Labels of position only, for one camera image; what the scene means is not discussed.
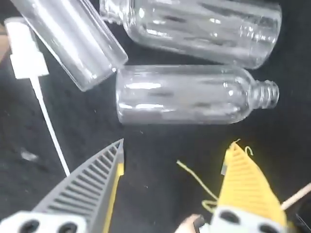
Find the white spray nozzle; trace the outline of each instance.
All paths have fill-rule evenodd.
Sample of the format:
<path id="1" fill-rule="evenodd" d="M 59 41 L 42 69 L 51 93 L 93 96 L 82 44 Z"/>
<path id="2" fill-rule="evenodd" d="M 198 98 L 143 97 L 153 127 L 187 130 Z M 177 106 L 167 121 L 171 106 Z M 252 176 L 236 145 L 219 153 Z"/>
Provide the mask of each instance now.
<path id="1" fill-rule="evenodd" d="M 52 141 L 66 176 L 70 175 L 63 152 L 58 143 L 48 110 L 45 106 L 38 77 L 48 75 L 49 71 L 43 54 L 38 48 L 34 32 L 24 18 L 14 17 L 4 22 L 12 50 L 11 62 L 17 79 L 29 78 L 37 97 Z"/>
<path id="2" fill-rule="evenodd" d="M 35 34 L 22 17 L 13 17 L 4 22 L 9 37 L 11 62 L 15 77 L 26 79 L 48 75 L 43 54 L 39 51 Z"/>

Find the bottle neck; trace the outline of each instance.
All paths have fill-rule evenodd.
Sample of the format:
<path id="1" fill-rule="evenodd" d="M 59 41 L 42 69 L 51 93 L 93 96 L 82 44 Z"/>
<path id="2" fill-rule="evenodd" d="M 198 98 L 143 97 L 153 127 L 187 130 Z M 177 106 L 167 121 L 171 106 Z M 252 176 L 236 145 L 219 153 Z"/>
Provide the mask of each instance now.
<path id="1" fill-rule="evenodd" d="M 100 6 L 101 16 L 109 23 L 123 23 L 123 16 L 128 9 L 130 0 L 102 0 Z"/>
<path id="2" fill-rule="evenodd" d="M 274 108 L 279 98 L 278 86 L 272 81 L 256 81 L 256 83 L 252 85 L 250 98 L 253 109 Z"/>

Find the black fabric surface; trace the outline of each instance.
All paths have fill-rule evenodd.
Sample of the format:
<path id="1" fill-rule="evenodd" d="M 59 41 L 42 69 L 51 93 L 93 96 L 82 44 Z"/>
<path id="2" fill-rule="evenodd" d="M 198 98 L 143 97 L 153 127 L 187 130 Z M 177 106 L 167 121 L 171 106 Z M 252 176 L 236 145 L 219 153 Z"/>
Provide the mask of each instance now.
<path id="1" fill-rule="evenodd" d="M 98 8 L 98 1 L 92 1 Z M 181 160 L 216 194 L 228 145 L 241 138 L 272 189 L 284 201 L 311 181 L 311 21 L 309 0 L 280 0 L 283 25 L 269 60 L 251 71 L 257 80 L 275 81 L 275 109 L 254 110 L 244 121 L 223 126 L 122 126 L 115 109 L 115 77 L 83 93 L 40 43 L 50 75 L 40 79 L 56 135 L 70 170 L 123 138 L 126 171 L 121 178 L 112 233 L 171 233 L 210 197 L 176 165 Z M 0 18 L 18 15 L 8 0 Z M 208 61 L 141 47 L 121 26 L 109 25 L 129 55 L 128 64 L 210 64 Z M 32 162 L 21 152 L 38 156 Z M 0 218 L 31 210 L 64 178 L 29 80 L 16 80 L 9 57 L 0 64 Z"/>

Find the clear plastic bottle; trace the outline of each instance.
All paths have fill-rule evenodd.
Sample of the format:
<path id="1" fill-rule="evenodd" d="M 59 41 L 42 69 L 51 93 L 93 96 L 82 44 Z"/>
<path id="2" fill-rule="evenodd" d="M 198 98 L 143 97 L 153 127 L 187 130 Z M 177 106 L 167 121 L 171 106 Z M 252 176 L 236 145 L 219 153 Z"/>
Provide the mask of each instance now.
<path id="1" fill-rule="evenodd" d="M 137 43 L 258 68 L 281 27 L 278 4 L 247 0 L 101 0 L 101 16 Z"/>
<path id="2" fill-rule="evenodd" d="M 127 62 L 125 51 L 89 0 L 11 2 L 82 91 Z"/>
<path id="3" fill-rule="evenodd" d="M 279 97 L 274 82 L 234 66 L 125 66 L 116 89 L 124 124 L 230 124 Z"/>

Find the yellow string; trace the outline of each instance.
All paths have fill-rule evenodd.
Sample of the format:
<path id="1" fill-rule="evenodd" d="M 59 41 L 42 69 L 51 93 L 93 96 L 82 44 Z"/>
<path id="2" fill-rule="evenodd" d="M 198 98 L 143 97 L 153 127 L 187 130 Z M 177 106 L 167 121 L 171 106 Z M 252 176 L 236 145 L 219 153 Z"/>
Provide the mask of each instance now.
<path id="1" fill-rule="evenodd" d="M 215 199 L 215 201 L 212 201 L 212 200 L 203 200 L 202 201 L 202 206 L 207 211 L 209 211 L 210 213 L 213 213 L 214 212 L 214 208 L 210 207 L 210 205 L 217 205 L 218 197 L 216 197 L 216 195 L 212 193 L 212 191 L 202 182 L 202 180 L 194 173 L 194 171 L 192 171 L 190 168 L 188 168 L 185 164 L 183 164 L 179 160 L 177 161 L 177 164 L 182 169 L 184 169 L 185 171 L 190 173 L 190 175 L 192 175 L 197 180 L 197 182 L 201 185 L 201 187 Z"/>
<path id="2" fill-rule="evenodd" d="M 246 146 L 244 148 L 244 152 L 246 154 L 250 154 L 250 155 L 254 155 L 253 150 L 249 147 Z M 177 164 L 184 169 L 186 172 L 190 173 L 190 175 L 192 175 L 197 182 L 201 185 L 201 187 L 208 193 L 210 194 L 215 200 L 203 200 L 202 201 L 202 206 L 203 208 L 205 208 L 207 211 L 209 211 L 210 213 L 214 213 L 215 207 L 211 207 L 211 206 L 216 206 L 217 205 L 217 201 L 218 201 L 218 197 L 216 197 L 216 195 L 214 195 L 212 193 L 212 191 L 203 183 L 203 181 L 194 173 L 194 171 L 192 171 L 190 168 L 188 168 L 185 164 L 183 164 L 182 162 L 180 162 L 179 160 L 177 161 Z"/>
<path id="3" fill-rule="evenodd" d="M 253 153 L 253 150 L 249 147 L 249 146 L 246 146 L 245 149 L 244 149 L 244 152 L 247 154 L 247 155 L 254 155 Z"/>

